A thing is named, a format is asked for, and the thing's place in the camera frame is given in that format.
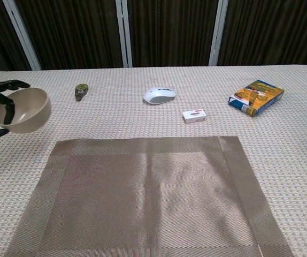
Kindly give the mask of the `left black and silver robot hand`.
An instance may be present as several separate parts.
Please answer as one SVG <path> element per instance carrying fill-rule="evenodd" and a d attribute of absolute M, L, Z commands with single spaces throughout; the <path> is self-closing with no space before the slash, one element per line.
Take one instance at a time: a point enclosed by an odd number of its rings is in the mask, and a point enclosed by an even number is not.
<path fill-rule="evenodd" d="M 4 124 L 11 124 L 15 115 L 15 104 L 14 101 L 7 96 L 3 95 L 2 92 L 6 90 L 19 90 L 20 88 L 29 88 L 30 84 L 20 80 L 8 80 L 0 82 L 0 104 L 5 106 L 6 114 L 4 117 Z"/>

